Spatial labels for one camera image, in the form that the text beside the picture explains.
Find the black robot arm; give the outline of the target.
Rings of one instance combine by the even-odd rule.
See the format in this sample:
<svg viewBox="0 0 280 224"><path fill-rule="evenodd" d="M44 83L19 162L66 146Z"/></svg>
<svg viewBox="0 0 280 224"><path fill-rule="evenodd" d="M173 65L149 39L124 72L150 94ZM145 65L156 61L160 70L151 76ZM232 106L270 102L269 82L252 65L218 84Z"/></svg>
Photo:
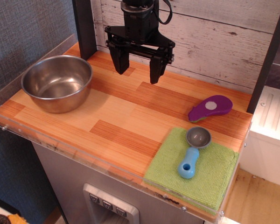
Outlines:
<svg viewBox="0 0 280 224"><path fill-rule="evenodd" d="M173 12L166 21L159 17L157 0L123 0L124 26L106 26L105 32L115 70L123 74L129 68L130 54L150 60L150 82L156 84L167 64L174 60L175 43L159 32L159 24L170 23Z"/></svg>

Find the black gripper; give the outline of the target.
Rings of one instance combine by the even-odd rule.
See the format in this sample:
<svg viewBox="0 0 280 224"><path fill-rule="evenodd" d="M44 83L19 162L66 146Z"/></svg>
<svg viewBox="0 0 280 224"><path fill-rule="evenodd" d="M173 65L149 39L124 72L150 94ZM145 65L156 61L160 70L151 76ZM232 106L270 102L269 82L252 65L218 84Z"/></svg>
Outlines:
<svg viewBox="0 0 280 224"><path fill-rule="evenodd" d="M123 74L129 68L129 55L150 59L150 83L156 84L164 74L167 64L174 60L175 43L159 32L159 24L168 24L159 18L158 9L123 9L124 26L107 26L106 44L110 50L115 70Z"/></svg>

